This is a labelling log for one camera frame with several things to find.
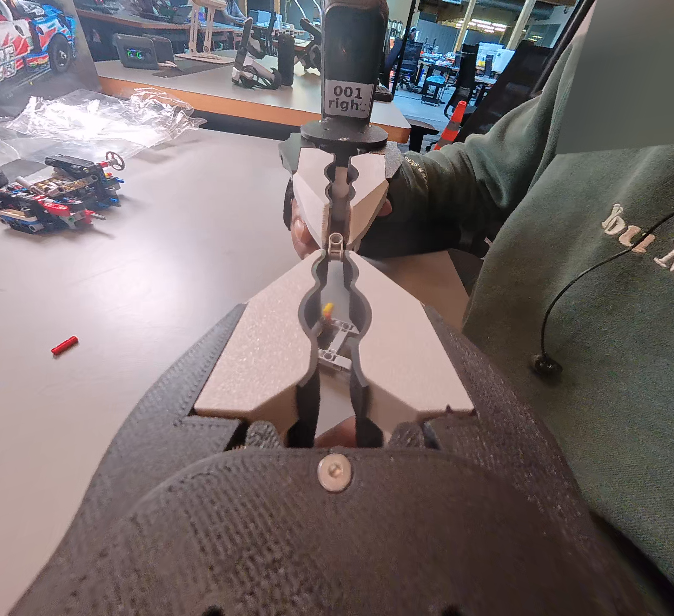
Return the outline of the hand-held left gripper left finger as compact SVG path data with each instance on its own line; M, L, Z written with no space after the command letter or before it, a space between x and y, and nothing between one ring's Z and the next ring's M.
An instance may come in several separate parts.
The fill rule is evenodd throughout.
M246 304L193 407L201 417L270 422L289 430L299 419L297 387L316 368L300 306L318 286L315 251Z

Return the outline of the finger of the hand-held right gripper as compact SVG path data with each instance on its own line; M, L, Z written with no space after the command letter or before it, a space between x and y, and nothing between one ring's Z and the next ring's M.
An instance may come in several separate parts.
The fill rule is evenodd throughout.
M348 200L348 250L357 251L364 235L378 216L388 194L385 157L365 153L350 157Z
M298 167L292 176L293 194L300 217L320 248L325 247L329 236L332 205L328 190L332 183L326 170L332 165L332 153L316 148L301 148Z

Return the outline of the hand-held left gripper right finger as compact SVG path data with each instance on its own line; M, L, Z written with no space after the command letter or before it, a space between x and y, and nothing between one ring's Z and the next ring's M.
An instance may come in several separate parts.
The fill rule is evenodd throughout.
M379 430L475 407L424 305L358 254L344 253L352 346L350 396L358 421Z

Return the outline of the small grey lego differential assembly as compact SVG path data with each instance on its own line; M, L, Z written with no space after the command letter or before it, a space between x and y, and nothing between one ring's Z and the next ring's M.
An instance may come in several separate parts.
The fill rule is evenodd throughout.
M325 303L319 322L313 330L317 337L319 363L332 370L347 373L352 367L350 341L359 332L351 322L334 317L333 311L334 303Z

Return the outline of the person's right forearm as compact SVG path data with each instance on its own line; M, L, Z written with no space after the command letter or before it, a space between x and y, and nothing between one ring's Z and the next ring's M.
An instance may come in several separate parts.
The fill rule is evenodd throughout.
M503 223L557 154L580 52L562 53L541 94L508 112L486 134L425 155L409 151L389 182L391 211L378 216L359 253L390 258L448 249L463 234Z

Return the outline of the black lego car chassis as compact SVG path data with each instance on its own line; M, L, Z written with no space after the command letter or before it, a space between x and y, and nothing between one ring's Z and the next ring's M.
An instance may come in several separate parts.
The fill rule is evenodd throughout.
M1 170L1 223L31 235L79 231L104 221L103 211L121 205L125 169L120 154L108 151L102 161L67 155L45 158L46 176Z

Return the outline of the lego set box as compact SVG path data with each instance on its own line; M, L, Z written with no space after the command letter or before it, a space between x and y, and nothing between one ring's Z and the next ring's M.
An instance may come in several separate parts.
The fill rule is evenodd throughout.
M1 0L1 116L79 89L101 87L73 0Z

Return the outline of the person's right hand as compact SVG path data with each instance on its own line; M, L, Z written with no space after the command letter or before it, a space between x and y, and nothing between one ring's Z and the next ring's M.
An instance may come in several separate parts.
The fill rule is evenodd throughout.
M291 240L292 246L300 259L308 257L316 250L320 249L319 244L314 240L313 235L300 215L299 206L296 200L291 203Z

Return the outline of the person's left hand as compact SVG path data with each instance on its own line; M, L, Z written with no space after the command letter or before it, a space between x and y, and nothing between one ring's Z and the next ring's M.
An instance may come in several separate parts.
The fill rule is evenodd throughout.
M313 446L318 449L356 448L356 417L352 415L317 436Z

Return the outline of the black cylinder grip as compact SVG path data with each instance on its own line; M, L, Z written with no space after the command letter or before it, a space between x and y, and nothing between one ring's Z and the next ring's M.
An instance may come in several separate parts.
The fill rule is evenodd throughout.
M281 85L291 87L294 82L295 39L290 33L279 33L277 38L278 71Z

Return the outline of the orange traffic cone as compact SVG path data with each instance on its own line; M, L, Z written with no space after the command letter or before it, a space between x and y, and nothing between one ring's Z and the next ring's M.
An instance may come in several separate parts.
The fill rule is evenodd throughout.
M454 108L454 111L449 119L447 126L443 130L440 138L435 143L434 150L439 150L447 145L454 143L460 132L461 123L464 117L464 113L466 112L466 108L467 102L465 100L461 100L458 102L458 104Z

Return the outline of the black and white gadget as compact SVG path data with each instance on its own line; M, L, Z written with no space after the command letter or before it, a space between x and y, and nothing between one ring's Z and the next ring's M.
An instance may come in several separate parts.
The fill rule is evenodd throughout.
M253 23L251 17L243 23L243 32L232 67L232 84L246 89L277 90L282 85L281 73L275 68L269 70L262 65L265 49L258 39L251 37Z

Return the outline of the wooden workbench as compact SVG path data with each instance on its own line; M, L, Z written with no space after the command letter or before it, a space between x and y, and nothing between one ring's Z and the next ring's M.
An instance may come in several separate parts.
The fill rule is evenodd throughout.
M231 81L232 65L210 66L178 60L156 71L124 67L120 61L96 63L103 93L129 98L141 88L164 91L204 118L206 130L284 140L304 124L322 117L320 75L295 66L291 87L246 89Z

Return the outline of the person's green sweatshirt torso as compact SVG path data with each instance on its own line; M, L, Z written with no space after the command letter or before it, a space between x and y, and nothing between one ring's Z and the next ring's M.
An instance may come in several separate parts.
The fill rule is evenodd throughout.
M556 437L673 614L673 148L558 155L507 218L464 326Z

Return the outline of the clear plastic bag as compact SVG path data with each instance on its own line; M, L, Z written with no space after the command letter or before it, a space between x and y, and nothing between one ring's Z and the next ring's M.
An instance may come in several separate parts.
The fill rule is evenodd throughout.
M99 161L109 152L129 158L206 122L189 103L153 87L127 99L85 89L54 99L33 95L14 118L1 114L1 165L55 155Z

